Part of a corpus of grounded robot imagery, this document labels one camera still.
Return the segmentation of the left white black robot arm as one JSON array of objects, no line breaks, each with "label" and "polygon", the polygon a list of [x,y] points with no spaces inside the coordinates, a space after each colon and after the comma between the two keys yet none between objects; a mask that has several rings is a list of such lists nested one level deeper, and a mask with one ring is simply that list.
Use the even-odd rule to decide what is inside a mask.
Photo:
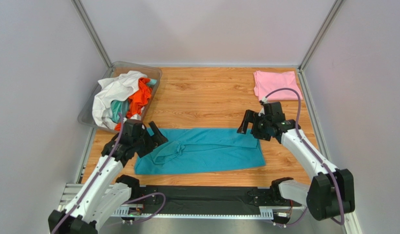
[{"label": "left white black robot arm", "polygon": [[61,211],[53,210],[49,215],[50,233],[96,234],[120,206],[164,197],[161,192],[142,195],[138,179],[118,174],[134,156],[144,157],[167,142],[153,121],[148,126],[139,120],[121,123],[79,192]]}]

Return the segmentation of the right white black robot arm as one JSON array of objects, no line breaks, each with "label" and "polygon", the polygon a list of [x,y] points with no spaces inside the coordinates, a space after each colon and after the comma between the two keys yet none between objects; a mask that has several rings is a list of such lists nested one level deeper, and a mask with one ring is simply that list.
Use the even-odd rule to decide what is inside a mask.
[{"label": "right white black robot arm", "polygon": [[277,140],[304,168],[310,185],[291,177],[272,181],[273,200],[292,200],[309,210],[318,221],[344,217],[355,211],[354,177],[339,169],[307,139],[297,119],[287,119],[280,102],[262,103],[259,112],[246,110],[237,133],[259,140]]}]

